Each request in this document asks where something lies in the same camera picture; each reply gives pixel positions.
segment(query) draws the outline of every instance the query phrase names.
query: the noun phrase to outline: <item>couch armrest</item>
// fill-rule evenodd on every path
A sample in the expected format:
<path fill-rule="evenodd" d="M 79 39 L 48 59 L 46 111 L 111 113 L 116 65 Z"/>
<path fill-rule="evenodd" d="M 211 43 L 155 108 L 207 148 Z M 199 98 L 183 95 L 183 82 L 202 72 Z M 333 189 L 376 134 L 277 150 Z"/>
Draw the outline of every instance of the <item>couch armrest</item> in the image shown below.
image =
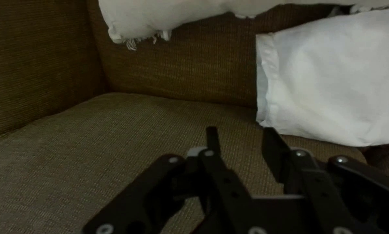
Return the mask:
<path fill-rule="evenodd" d="M 85 0 L 0 2 L 0 133 L 103 91 Z"/>

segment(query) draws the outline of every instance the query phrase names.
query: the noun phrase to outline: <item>white cloth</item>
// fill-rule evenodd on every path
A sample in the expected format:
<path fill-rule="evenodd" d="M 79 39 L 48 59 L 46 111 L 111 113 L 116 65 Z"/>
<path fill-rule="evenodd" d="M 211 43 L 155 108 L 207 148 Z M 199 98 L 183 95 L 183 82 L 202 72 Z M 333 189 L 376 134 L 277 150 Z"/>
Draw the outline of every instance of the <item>white cloth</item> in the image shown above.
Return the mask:
<path fill-rule="evenodd" d="M 258 122 L 353 147 L 389 143 L 389 9 L 258 35 Z"/>
<path fill-rule="evenodd" d="M 278 4 L 290 3 L 389 5 L 389 0 L 99 0 L 108 34 L 115 43 L 151 38 L 182 24 L 226 12 L 241 18 L 255 17 Z"/>

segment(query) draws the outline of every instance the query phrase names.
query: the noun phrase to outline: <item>brown fabric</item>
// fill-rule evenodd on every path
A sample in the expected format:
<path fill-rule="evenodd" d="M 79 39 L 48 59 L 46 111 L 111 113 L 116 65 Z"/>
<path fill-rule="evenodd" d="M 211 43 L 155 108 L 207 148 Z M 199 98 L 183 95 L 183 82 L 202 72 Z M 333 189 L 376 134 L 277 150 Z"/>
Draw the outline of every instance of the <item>brown fabric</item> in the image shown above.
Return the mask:
<path fill-rule="evenodd" d="M 0 2 L 0 133 L 103 91 L 86 2 Z"/>
<path fill-rule="evenodd" d="M 368 164 L 379 168 L 389 176 L 389 146 L 372 147 L 364 154 Z"/>
<path fill-rule="evenodd" d="M 224 161 L 251 194 L 280 194 L 254 117 L 251 108 L 107 94 L 0 135 L 0 234 L 78 233 L 156 158 L 204 146 L 210 125 L 219 128 Z M 323 160 L 346 151 L 304 145 Z M 164 233 L 189 233 L 200 217 L 198 203 L 189 203 Z"/>
<path fill-rule="evenodd" d="M 256 20 L 232 15 L 185 25 L 172 41 L 111 42 L 96 0 L 89 0 L 94 34 L 111 90 L 185 100 L 256 106 L 255 34 L 325 17 L 331 7 L 280 7 Z"/>

